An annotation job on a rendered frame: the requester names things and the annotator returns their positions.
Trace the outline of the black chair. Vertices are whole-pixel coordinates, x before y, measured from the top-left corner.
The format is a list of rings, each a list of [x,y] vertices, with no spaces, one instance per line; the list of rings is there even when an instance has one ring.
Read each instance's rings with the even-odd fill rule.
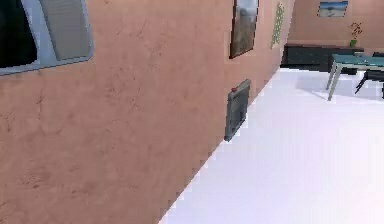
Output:
[[[367,70],[364,73],[364,76],[359,82],[359,84],[356,86],[356,92],[358,92],[361,89],[361,87],[367,80],[378,81],[382,83],[382,98],[384,99],[384,71]]]

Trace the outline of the dark framed landscape picture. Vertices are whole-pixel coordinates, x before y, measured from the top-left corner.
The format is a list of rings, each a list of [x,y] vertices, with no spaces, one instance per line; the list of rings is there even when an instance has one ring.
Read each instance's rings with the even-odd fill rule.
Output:
[[[253,49],[259,0],[234,0],[229,58]]]

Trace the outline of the house plant in green pot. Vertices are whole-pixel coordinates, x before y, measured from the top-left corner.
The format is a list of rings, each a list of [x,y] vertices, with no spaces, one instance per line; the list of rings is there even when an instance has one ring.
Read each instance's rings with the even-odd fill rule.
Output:
[[[357,44],[357,41],[358,41],[358,36],[362,33],[361,24],[353,22],[350,25],[350,28],[351,28],[351,36],[352,36],[352,38],[350,40],[349,46],[350,47],[355,47],[356,44]]]

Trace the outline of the teal top table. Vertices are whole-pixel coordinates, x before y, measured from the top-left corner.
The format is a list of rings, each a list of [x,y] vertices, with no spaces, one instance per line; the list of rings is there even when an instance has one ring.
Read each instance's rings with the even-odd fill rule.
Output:
[[[326,86],[326,89],[329,91],[328,101],[333,97],[343,68],[369,69],[384,72],[384,57],[333,54],[330,76]]]

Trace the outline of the dark low sideboard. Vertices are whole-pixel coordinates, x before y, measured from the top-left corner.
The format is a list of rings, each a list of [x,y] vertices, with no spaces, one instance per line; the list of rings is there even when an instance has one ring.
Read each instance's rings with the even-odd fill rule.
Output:
[[[286,44],[284,46],[281,68],[330,72],[332,68],[332,55],[353,55],[363,52],[360,47],[346,47],[335,45],[314,44]]]

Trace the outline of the grey framed window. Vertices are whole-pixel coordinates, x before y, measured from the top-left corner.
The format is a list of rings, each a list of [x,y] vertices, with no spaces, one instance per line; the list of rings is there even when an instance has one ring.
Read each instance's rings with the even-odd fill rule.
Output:
[[[93,56],[86,0],[0,0],[0,76]]]

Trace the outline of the blue framed picture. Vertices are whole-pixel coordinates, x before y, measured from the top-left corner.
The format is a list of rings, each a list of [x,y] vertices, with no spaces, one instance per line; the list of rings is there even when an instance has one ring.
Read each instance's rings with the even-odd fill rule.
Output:
[[[321,2],[319,4],[319,17],[344,17],[348,6],[347,1]]]

